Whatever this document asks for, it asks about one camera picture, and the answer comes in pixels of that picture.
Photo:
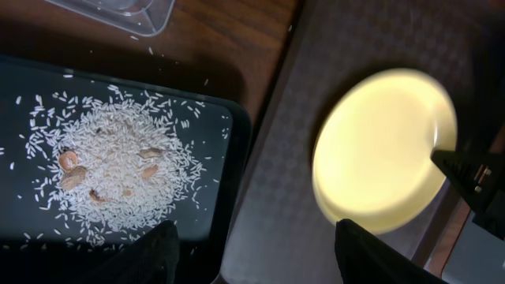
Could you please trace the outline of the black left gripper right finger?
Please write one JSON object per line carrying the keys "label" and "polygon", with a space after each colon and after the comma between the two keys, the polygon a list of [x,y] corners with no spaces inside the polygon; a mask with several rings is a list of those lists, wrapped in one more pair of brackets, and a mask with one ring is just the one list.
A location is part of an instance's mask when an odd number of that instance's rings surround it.
{"label": "black left gripper right finger", "polygon": [[444,284],[350,219],[335,225],[335,256],[344,284]]}

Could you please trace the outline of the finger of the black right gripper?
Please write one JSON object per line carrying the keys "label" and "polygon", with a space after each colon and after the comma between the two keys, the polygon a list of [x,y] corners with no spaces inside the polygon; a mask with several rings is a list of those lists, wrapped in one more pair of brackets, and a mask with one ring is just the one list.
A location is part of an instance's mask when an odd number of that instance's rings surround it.
{"label": "finger of the black right gripper", "polygon": [[504,154],[435,150],[431,160],[479,215],[500,215]]}

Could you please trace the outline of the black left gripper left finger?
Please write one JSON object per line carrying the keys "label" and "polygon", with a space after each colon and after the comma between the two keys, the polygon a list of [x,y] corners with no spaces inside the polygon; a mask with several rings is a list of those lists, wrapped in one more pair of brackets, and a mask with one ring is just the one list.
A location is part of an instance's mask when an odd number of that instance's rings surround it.
{"label": "black left gripper left finger", "polygon": [[78,284],[173,284],[180,242],[174,222],[166,220],[106,263],[80,276]]}

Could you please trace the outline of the yellow round plate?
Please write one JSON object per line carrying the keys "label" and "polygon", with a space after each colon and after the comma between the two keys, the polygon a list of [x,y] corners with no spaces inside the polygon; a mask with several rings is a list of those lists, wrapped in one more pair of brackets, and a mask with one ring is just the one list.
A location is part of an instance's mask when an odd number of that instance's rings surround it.
{"label": "yellow round plate", "polygon": [[331,223],[350,219],[384,234],[416,218],[446,181],[431,160],[453,151],[454,104],[434,77],[386,69],[355,84],[336,103],[312,154],[316,203]]}

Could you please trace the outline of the rice grains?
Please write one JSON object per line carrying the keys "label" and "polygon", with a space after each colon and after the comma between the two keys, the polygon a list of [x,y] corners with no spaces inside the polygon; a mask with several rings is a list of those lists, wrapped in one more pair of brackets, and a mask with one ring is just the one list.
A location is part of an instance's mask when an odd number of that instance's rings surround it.
{"label": "rice grains", "polygon": [[122,249],[170,220],[210,237],[232,111],[21,59],[1,44],[1,249]]}

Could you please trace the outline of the clear plastic bin lid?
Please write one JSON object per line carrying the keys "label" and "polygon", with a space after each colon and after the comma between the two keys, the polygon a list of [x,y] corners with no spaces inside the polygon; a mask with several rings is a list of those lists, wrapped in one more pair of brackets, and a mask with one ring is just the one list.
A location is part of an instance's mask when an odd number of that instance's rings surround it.
{"label": "clear plastic bin lid", "polygon": [[175,0],[47,0],[48,2],[131,32],[157,36],[167,25]]}

